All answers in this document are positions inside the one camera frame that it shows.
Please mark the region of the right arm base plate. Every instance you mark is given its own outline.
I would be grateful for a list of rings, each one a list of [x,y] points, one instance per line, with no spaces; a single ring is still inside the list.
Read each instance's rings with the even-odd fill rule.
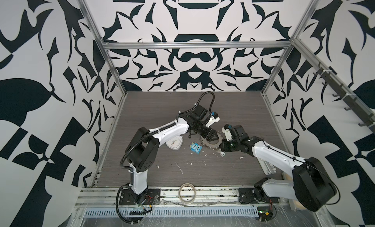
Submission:
[[[239,203],[248,204],[279,204],[278,197],[269,197],[260,188],[239,188]]]

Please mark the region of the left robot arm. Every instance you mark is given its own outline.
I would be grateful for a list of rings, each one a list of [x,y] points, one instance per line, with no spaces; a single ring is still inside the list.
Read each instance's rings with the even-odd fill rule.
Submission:
[[[193,131],[208,142],[219,139],[212,125],[220,120],[218,113],[199,104],[190,111],[179,112],[173,121],[154,128],[141,127],[125,149],[119,166],[131,173],[130,189],[135,195],[148,189],[147,171],[154,164],[159,148],[177,136]]]

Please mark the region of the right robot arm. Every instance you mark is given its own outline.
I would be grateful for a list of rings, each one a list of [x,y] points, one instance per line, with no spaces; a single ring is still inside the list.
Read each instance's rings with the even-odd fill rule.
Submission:
[[[274,165],[291,177],[291,180],[275,180],[270,177],[261,179],[254,185],[252,194],[257,202],[265,202],[274,197],[285,198],[300,202],[310,211],[318,211],[339,194],[336,184],[320,160],[289,154],[262,138],[250,137],[241,125],[226,124],[222,132],[225,134],[225,139],[219,146],[222,152],[240,151]]]

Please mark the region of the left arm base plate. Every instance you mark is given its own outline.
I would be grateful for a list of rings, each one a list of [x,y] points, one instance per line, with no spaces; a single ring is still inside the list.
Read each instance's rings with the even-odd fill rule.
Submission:
[[[141,194],[136,194],[132,189],[123,189],[121,191],[119,205],[151,205],[154,201],[160,201],[160,189],[146,189]]]

